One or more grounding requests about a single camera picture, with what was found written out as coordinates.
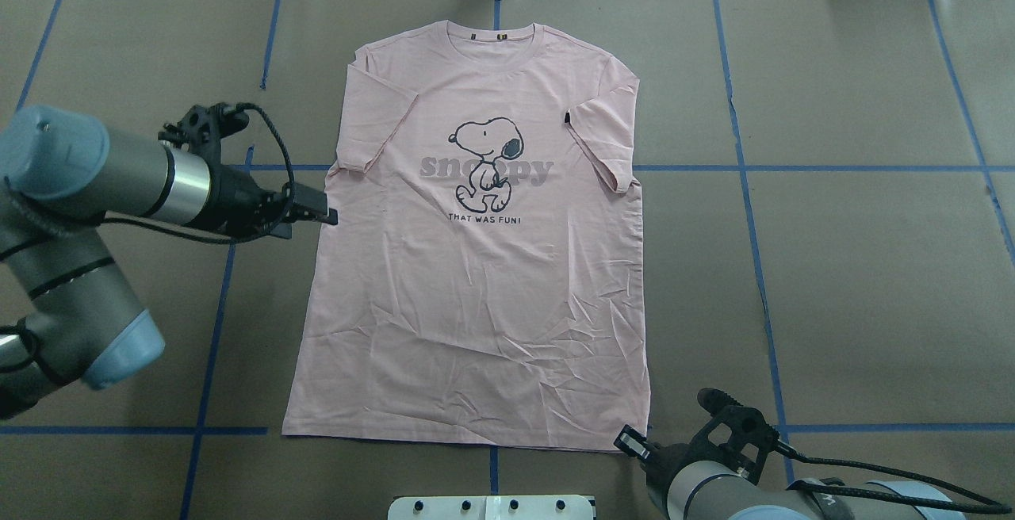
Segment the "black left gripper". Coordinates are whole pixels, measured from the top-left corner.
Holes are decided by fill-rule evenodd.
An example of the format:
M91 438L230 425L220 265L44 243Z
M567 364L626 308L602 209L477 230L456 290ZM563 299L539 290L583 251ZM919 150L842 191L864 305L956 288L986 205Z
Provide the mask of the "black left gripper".
M339 224L327 194L286 182L282 190L261 188L247 172L218 166L208 198L208 231L233 239L293 237L293 223Z

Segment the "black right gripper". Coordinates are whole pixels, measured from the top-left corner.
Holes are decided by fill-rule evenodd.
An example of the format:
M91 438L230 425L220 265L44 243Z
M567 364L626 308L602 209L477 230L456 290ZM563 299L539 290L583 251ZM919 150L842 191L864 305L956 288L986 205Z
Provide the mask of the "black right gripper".
M696 462L695 449L689 443L662 445L648 438L631 425L624 425L614 438L614 447L642 462L648 481L672 481L678 472Z

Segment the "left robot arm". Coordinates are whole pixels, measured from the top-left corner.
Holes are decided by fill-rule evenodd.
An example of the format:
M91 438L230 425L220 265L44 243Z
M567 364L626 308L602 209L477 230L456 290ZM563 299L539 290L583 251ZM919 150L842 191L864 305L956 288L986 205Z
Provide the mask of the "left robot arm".
M262 117L286 182L261 187L222 162L222 141ZM2 328L2 418L80 380L101 390L162 355L166 342L101 241L134 225L209 245L288 239L293 224L336 225L327 195L297 183L282 137L250 102L194 105L156 140L50 105L19 109L2 130L2 264L32 313Z

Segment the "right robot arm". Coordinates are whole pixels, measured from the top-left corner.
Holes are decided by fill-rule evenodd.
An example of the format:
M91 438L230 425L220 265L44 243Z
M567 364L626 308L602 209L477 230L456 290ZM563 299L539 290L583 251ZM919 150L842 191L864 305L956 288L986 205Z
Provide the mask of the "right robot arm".
M782 491L751 483L692 445L654 445L624 426L614 445L638 459L650 502L667 519L965 519L943 492L917 481L871 481L862 495L804 478Z

